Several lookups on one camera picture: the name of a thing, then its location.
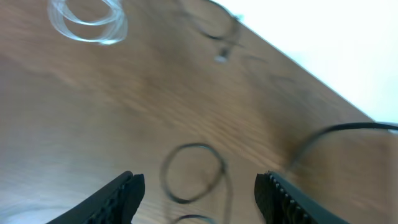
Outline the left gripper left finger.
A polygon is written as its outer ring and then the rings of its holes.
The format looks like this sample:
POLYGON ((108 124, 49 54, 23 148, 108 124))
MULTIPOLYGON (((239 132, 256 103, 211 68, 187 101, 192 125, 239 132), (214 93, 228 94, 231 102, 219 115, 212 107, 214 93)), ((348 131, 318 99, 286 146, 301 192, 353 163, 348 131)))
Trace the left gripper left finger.
POLYGON ((49 224, 130 224, 144 195, 144 175, 125 171, 49 224))

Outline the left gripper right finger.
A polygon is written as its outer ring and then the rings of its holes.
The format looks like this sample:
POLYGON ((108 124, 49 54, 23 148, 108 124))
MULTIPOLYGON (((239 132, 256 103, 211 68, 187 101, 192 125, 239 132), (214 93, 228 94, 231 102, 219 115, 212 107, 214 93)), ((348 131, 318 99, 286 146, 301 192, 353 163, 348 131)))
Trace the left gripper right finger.
POLYGON ((254 199, 267 224, 348 224, 273 171, 256 176, 254 199))

